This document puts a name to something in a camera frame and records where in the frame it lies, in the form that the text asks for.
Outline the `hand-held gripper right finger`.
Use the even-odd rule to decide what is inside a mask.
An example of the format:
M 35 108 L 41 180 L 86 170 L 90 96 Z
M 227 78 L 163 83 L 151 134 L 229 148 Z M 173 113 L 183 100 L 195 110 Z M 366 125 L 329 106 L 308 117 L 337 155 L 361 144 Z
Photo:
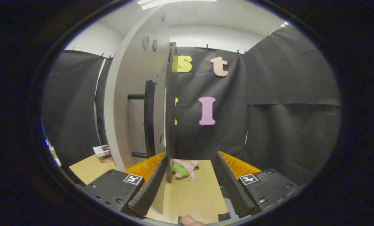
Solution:
M 269 209 L 298 189 L 297 184 L 275 169 L 260 170 L 220 151 L 214 159 L 214 168 L 239 218 Z

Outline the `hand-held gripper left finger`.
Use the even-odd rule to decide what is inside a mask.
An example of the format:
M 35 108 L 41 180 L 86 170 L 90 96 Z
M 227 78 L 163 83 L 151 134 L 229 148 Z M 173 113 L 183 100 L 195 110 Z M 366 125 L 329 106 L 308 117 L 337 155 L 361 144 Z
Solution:
M 77 188 L 116 213 L 144 218 L 155 200 L 167 167 L 168 156 L 160 153 L 124 172 L 109 169 L 92 182 L 77 185 Z

